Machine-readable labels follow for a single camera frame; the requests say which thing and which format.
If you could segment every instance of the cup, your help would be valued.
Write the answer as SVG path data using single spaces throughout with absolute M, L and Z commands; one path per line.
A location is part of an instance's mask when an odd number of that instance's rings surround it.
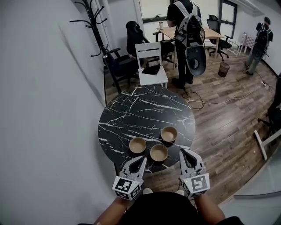
M 129 143 L 129 148 L 133 153 L 141 153 L 146 148 L 146 141 L 143 138 L 133 138 Z
M 161 137 L 166 142 L 173 142 L 177 138 L 177 130 L 174 127 L 164 127 L 161 130 Z
M 163 30 L 163 22 L 162 21 L 159 22 L 159 27 L 160 27 L 160 30 Z
M 151 158 L 156 162 L 162 162 L 168 157 L 168 149 L 164 145 L 155 145 L 150 150 Z

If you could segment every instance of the coat rack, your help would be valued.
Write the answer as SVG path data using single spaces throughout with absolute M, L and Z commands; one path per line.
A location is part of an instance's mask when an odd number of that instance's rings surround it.
M 111 76 L 113 78 L 113 81 L 114 81 L 114 83 L 117 83 L 117 79 L 116 79 L 116 76 L 115 76 L 115 70 L 114 70 L 114 63 L 113 63 L 114 59 L 112 58 L 110 52 L 108 51 L 108 45 L 106 47 L 104 47 L 104 44 L 102 42 L 100 33 L 98 31 L 98 28 L 97 28 L 97 24 L 102 24 L 103 22 L 105 22 L 107 20 L 107 18 L 105 18 L 100 23 L 98 23 L 96 21 L 97 16 L 104 9 L 104 6 L 102 6 L 100 9 L 97 9 L 97 11 L 94 14 L 93 10 L 92 10 L 92 1 L 93 0 L 90 1 L 90 4 L 88 3 L 87 0 L 81 0 L 81 1 L 82 2 L 74 2 L 74 3 L 81 4 L 81 5 L 83 5 L 85 7 L 90 22 L 86 21 L 86 20 L 72 20 L 72 21 L 69 21 L 69 22 L 70 23 L 72 23 L 72 22 L 85 22 L 85 23 L 88 24 L 88 25 L 86 25 L 86 27 L 88 27 L 89 29 L 93 30 L 93 33 L 94 33 L 94 36 L 96 38 L 97 44 L 99 46 L 100 52 L 99 52 L 99 54 L 91 55 L 91 57 L 99 56 L 102 53 L 103 60 L 104 60 L 104 62 L 106 64 L 107 68 L 109 69 L 109 72 L 110 72 L 110 74 L 111 74 Z M 116 85 L 116 88 L 117 88 L 118 93 L 121 93 L 121 89 L 120 89 L 119 85 Z

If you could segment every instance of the black marble tabletop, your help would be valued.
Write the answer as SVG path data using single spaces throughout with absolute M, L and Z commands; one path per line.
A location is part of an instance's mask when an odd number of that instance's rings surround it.
M 174 142 L 165 142 L 161 130 L 166 126 L 178 131 Z M 119 168 L 130 159 L 146 155 L 146 173 L 164 170 L 179 161 L 179 150 L 189 149 L 195 135 L 192 110 L 179 95 L 161 86 L 133 87 L 114 98 L 104 109 L 98 126 L 98 137 L 108 158 Z M 134 137 L 145 139 L 147 147 L 140 154 L 129 149 Z M 163 162 L 150 157 L 150 149 L 163 144 L 169 155 Z

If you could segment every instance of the sneaker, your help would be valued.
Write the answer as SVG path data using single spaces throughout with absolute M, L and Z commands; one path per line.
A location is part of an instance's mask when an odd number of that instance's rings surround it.
M 184 84 L 180 82 L 180 79 L 173 78 L 172 79 L 172 84 L 174 86 L 176 86 L 177 88 L 179 88 L 179 89 L 183 89 L 184 88 Z
M 177 190 L 176 191 L 177 194 L 184 196 L 184 190 Z
M 143 195 L 146 195 L 146 194 L 152 194 L 153 191 L 150 189 L 150 188 L 145 188 L 143 191 L 142 191 L 142 194 Z
M 192 80 L 186 80 L 189 84 L 193 84 L 193 79 Z

